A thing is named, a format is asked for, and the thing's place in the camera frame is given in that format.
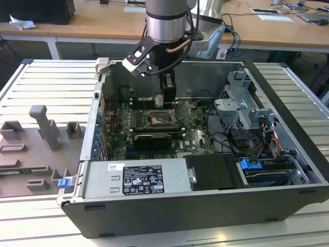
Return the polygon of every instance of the wooden desk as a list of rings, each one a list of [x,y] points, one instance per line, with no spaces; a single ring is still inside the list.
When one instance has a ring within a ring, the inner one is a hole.
[[[272,9],[272,0],[245,0],[251,7]],[[297,0],[286,0],[296,4]],[[307,2],[308,7],[323,7],[325,3]],[[121,43],[136,44],[145,25],[144,13],[124,12],[125,4],[75,0],[76,12],[69,25],[38,24],[31,30],[19,31],[8,23],[0,23],[0,35],[4,39],[36,40],[48,43],[54,59],[60,59],[57,42]],[[240,48],[293,51],[329,52],[329,26],[305,22],[293,14],[286,15],[293,22],[263,21],[245,3],[230,0],[223,4],[222,13],[232,13],[233,26],[241,36]],[[230,25],[229,16],[224,16]],[[225,33],[221,49],[232,43],[232,35]]]
[[[140,39],[145,13],[124,12],[125,4],[99,4],[75,0],[76,12],[69,25],[53,25],[50,36]]]
[[[272,0],[246,0],[252,8],[273,9],[275,6],[270,4]],[[296,4],[298,1],[285,0],[285,3]],[[253,13],[248,5],[235,1],[227,1],[223,4],[222,13],[245,14]],[[323,8],[325,3],[306,2],[308,7]],[[284,7],[279,7],[279,11],[284,12]],[[236,32],[241,36],[241,48],[252,47],[250,45],[268,45],[284,47],[285,50],[296,49],[299,47],[302,51],[305,48],[329,48],[329,26],[318,26],[308,23],[293,14],[285,15],[293,22],[274,22],[263,21],[257,15],[232,15],[233,26]],[[224,21],[230,25],[228,16],[224,16]]]

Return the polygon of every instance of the robotic arm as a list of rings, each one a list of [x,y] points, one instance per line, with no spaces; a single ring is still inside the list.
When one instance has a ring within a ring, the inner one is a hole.
[[[191,50],[203,58],[216,50],[225,30],[220,14],[223,1],[197,0],[190,11],[187,0],[146,0],[148,37],[141,39],[122,64],[135,76],[158,75],[162,95],[155,97],[155,105],[170,108],[174,104],[174,67]]]

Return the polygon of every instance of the warning label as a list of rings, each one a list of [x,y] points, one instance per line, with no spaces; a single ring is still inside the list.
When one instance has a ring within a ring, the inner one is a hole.
[[[161,166],[123,167],[123,190],[125,196],[164,193]]]

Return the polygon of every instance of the sticker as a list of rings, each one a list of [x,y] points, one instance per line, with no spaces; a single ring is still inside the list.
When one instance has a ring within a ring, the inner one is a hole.
[[[123,166],[125,196],[164,193],[162,166]]]
[[[113,163],[109,164],[107,170],[108,171],[122,171],[124,167],[124,163]]]

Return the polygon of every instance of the motherboard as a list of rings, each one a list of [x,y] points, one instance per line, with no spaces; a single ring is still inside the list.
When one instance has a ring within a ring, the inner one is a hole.
[[[104,128],[108,159],[142,160],[182,158],[189,154],[215,153],[206,130],[209,106],[179,100],[172,109],[134,110],[128,103],[106,107]]]

